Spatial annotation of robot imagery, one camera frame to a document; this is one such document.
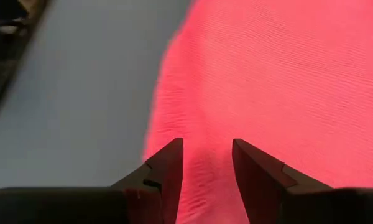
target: gray surface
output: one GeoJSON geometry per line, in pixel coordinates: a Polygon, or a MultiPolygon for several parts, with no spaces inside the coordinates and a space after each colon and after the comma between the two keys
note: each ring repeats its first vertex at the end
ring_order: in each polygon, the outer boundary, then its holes
{"type": "Polygon", "coordinates": [[[141,164],[190,0],[53,0],[0,109],[0,187],[109,185],[141,164]]]}

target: red fabric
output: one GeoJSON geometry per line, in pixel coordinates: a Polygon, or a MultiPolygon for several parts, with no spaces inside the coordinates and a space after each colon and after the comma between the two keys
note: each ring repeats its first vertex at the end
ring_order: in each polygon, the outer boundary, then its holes
{"type": "Polygon", "coordinates": [[[185,138],[178,223],[246,223],[243,138],[333,187],[373,187],[373,0],[197,0],[163,61],[145,158],[185,138]]]}

